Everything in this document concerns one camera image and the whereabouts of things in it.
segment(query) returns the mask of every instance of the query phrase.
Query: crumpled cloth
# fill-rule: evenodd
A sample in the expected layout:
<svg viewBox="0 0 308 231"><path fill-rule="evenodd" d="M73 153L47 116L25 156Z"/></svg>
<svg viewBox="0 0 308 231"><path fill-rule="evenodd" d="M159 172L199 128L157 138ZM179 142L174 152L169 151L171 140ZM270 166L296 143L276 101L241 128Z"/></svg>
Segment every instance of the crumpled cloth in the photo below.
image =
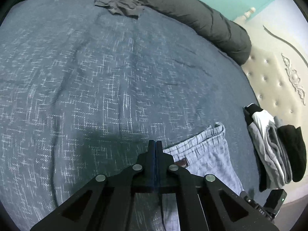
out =
<svg viewBox="0 0 308 231"><path fill-rule="evenodd" d="M94 5L107 8L110 13L139 18L143 6L138 0L94 0Z"/></svg>

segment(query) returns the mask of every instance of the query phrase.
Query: stack of folded clothes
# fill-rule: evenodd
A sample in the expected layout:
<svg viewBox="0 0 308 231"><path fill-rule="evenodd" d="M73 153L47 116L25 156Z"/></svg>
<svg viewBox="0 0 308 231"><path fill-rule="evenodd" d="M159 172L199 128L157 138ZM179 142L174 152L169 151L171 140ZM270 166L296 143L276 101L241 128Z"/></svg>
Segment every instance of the stack of folded clothes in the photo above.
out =
<svg viewBox="0 0 308 231"><path fill-rule="evenodd" d="M306 171L306 147L301 127L284 125L256 104L245 107L248 131L264 165L260 190L282 188L300 181Z"/></svg>

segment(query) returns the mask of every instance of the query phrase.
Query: white wall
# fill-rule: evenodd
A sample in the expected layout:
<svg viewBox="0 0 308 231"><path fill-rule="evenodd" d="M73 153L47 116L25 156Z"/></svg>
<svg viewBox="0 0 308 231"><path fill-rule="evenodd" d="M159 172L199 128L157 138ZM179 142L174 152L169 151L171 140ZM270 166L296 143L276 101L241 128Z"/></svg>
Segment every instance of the white wall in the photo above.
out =
<svg viewBox="0 0 308 231"><path fill-rule="evenodd" d="M250 19L247 25L260 25L263 22L277 26L280 31L287 31L308 55L308 22L293 0L273 1Z"/></svg>

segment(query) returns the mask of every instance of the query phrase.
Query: triangular cutout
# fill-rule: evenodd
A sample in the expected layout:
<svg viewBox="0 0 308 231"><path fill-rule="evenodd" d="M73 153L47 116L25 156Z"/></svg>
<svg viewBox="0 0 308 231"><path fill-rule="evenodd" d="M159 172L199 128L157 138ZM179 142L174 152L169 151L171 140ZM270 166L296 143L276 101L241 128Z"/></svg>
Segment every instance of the triangular cutout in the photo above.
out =
<svg viewBox="0 0 308 231"><path fill-rule="evenodd" d="M84 212L84 209L86 208L91 195L92 190L85 192L81 197L79 197L78 200L76 200L72 205L63 211L62 216L77 222L82 216L82 213Z"/></svg>
<svg viewBox="0 0 308 231"><path fill-rule="evenodd" d="M232 199L225 191L221 190L219 192L219 196L232 222L236 222L248 215L248 212L234 199Z"/></svg>

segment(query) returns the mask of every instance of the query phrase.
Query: cream headboard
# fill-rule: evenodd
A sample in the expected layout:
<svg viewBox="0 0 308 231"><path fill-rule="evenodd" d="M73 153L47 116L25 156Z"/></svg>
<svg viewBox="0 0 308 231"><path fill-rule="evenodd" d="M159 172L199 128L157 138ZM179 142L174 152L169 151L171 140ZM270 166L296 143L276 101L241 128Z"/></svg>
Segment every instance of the cream headboard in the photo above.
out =
<svg viewBox="0 0 308 231"><path fill-rule="evenodd" d="M304 50L272 25L252 26L244 16L235 22L246 29L252 42L250 57L242 69L260 106L285 124L300 126L308 148L308 58Z"/></svg>

